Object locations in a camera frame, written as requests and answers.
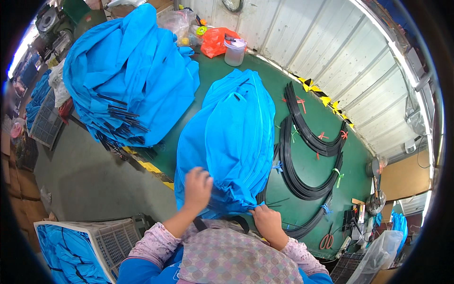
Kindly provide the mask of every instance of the green table surface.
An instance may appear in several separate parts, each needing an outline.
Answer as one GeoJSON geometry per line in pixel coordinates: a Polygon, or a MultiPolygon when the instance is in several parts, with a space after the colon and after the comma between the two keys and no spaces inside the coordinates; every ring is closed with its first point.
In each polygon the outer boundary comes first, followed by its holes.
{"type": "MultiPolygon", "coordinates": [[[[211,84],[223,78],[234,69],[234,67],[228,66],[224,62],[223,55],[210,59],[200,54],[195,60],[199,62],[200,68],[200,86],[195,93],[195,100],[181,119],[164,137],[165,148],[160,149],[154,147],[158,155],[153,160],[150,159],[153,165],[171,178],[175,175],[177,145],[183,127],[200,110],[205,94],[211,84]]],[[[270,93],[276,105],[275,125],[280,125],[281,121],[289,114],[286,103],[282,101],[282,96],[285,85],[292,79],[267,62],[252,55],[245,55],[243,64],[237,68],[242,71],[251,69],[259,73],[263,85],[270,93]]],[[[314,95],[305,92],[300,84],[294,82],[293,86],[296,95],[305,100],[306,114],[303,114],[303,116],[312,132],[319,135],[324,131],[325,136],[329,137],[327,141],[333,140],[341,129],[342,120],[340,117],[334,115],[329,108],[324,107],[322,102],[314,95]]],[[[301,104],[299,106],[301,113],[304,113],[301,104]]],[[[336,157],[323,157],[320,155],[320,159],[317,159],[316,153],[304,143],[299,135],[294,135],[294,138],[295,143],[291,145],[291,156],[295,170],[301,180],[307,185],[320,185],[330,175],[336,157]]],[[[275,143],[278,142],[279,128],[275,127],[275,143]]],[[[149,158],[147,149],[135,149],[145,158],[149,158]]],[[[308,249],[318,257],[329,258],[336,254],[337,250],[335,249],[340,248],[346,238],[346,236],[342,235],[342,231],[338,230],[334,234],[332,249],[320,250],[319,244],[321,239],[328,233],[331,223],[334,222],[333,231],[342,226],[344,210],[352,206],[352,198],[365,200],[370,193],[371,178],[366,176],[365,165],[372,158],[372,155],[350,128],[348,139],[342,150],[344,151],[344,162],[340,172],[344,174],[344,177],[340,181],[339,188],[335,187],[333,189],[333,202],[330,206],[330,210],[333,212],[329,216],[325,215],[321,222],[307,236],[299,240],[305,242],[308,249]]],[[[281,213],[284,222],[295,225],[301,225],[308,221],[319,209],[324,200],[324,198],[321,198],[319,200],[306,201],[295,197],[289,191],[277,170],[273,170],[270,174],[266,194],[267,203],[290,198],[289,200],[280,202],[279,205],[281,206],[274,209],[281,213]]],[[[247,215],[244,217],[251,224],[251,227],[255,228],[252,217],[247,215]]]]}

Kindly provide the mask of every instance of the pink sleeve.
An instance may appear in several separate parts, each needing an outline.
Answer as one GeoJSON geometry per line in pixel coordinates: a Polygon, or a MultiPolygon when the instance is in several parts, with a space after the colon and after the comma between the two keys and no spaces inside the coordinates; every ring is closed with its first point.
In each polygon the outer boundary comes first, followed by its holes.
{"type": "Polygon", "coordinates": [[[321,265],[320,262],[307,251],[306,245],[304,243],[298,243],[296,239],[288,238],[288,243],[281,252],[295,261],[296,264],[298,264],[298,267],[301,268],[307,276],[315,273],[325,273],[329,275],[325,266],[321,265]]]}
{"type": "Polygon", "coordinates": [[[129,252],[130,258],[146,259],[163,269],[164,263],[173,255],[181,239],[175,238],[163,224],[157,222],[145,231],[145,236],[129,252]]]}

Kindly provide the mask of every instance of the woman's hand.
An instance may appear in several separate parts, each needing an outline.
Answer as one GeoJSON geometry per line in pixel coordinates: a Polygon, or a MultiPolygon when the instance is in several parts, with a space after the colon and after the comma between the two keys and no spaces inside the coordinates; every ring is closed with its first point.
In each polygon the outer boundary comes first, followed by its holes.
{"type": "Polygon", "coordinates": [[[186,174],[184,210],[200,213],[210,201],[213,178],[201,167],[195,167],[186,174]]]}
{"type": "Polygon", "coordinates": [[[288,243],[288,236],[282,229],[281,213],[268,208],[266,205],[249,210],[260,234],[270,243],[270,246],[282,250],[288,243]]]}

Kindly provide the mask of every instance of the black wire bundle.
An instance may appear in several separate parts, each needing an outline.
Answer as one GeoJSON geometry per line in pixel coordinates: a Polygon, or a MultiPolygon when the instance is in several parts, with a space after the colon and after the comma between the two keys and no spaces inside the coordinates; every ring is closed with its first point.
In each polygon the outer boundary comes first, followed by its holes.
{"type": "MultiPolygon", "coordinates": [[[[273,162],[276,159],[277,153],[279,152],[280,144],[274,145],[274,155],[273,155],[273,162]]],[[[265,188],[261,192],[259,192],[256,196],[257,204],[265,202],[266,204],[266,188],[268,187],[268,181],[270,180],[270,176],[268,175],[268,180],[266,181],[265,188]]]]}
{"type": "MultiPolygon", "coordinates": [[[[287,101],[288,109],[293,115],[293,121],[298,128],[298,133],[300,134],[304,142],[309,146],[309,148],[325,157],[332,157],[334,155],[337,155],[345,143],[345,139],[342,138],[341,131],[339,131],[339,135],[334,141],[326,142],[321,140],[314,133],[312,133],[312,131],[304,121],[300,108],[298,107],[298,103],[296,102],[296,96],[292,82],[288,83],[285,87],[284,95],[287,101]]],[[[347,124],[345,123],[345,121],[342,122],[341,130],[344,132],[347,131],[347,124]]]]}
{"type": "MultiPolygon", "coordinates": [[[[331,201],[333,200],[333,192],[331,191],[326,199],[325,199],[325,204],[328,205],[328,207],[331,205],[331,201]]],[[[304,225],[302,226],[297,226],[298,228],[295,229],[285,229],[283,228],[284,232],[286,233],[287,236],[294,238],[294,239],[300,239],[307,235],[310,231],[312,231],[315,226],[320,222],[320,220],[323,218],[323,215],[325,215],[326,212],[325,210],[320,207],[320,209],[315,213],[312,218],[307,221],[304,225]]]]}
{"type": "MultiPolygon", "coordinates": [[[[296,173],[293,166],[293,161],[291,160],[291,126],[292,119],[291,115],[289,115],[281,122],[281,150],[279,155],[283,164],[282,176],[284,177],[284,181],[287,184],[287,187],[296,197],[303,200],[319,199],[320,197],[325,196],[330,190],[332,190],[339,174],[336,171],[331,171],[329,178],[317,187],[308,186],[304,182],[302,182],[298,177],[298,174],[296,173]]],[[[338,169],[339,171],[342,168],[342,159],[343,152],[339,151],[337,154],[336,163],[334,165],[334,168],[338,169]]]]}

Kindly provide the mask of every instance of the scissors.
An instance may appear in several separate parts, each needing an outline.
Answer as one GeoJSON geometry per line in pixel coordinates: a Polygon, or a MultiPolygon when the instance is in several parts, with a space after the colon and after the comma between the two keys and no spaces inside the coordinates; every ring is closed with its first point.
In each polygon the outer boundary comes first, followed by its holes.
{"type": "Polygon", "coordinates": [[[334,236],[331,234],[331,229],[333,228],[333,223],[330,226],[330,232],[327,233],[320,242],[320,249],[330,249],[334,242],[334,236]]]}

